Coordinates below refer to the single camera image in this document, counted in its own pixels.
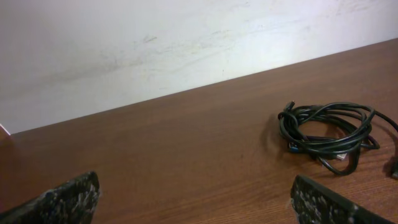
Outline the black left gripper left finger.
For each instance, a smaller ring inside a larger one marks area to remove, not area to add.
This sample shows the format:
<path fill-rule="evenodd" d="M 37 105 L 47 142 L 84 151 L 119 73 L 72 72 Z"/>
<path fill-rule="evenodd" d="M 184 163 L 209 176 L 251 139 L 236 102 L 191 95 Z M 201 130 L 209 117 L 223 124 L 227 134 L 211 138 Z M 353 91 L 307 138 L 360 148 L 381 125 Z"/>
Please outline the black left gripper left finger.
<path fill-rule="evenodd" d="M 1 223 L 90 224 L 100 197 L 95 172 L 86 172 L 1 213 Z"/>

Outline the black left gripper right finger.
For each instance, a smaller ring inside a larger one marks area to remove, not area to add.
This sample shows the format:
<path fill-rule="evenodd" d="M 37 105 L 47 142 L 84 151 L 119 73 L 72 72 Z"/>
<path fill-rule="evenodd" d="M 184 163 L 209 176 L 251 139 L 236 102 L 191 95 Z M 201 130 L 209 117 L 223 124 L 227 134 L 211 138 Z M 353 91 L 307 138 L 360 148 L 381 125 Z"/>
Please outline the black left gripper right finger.
<path fill-rule="evenodd" d="M 303 175 L 295 177 L 290 198 L 300 224 L 392 224 Z"/>

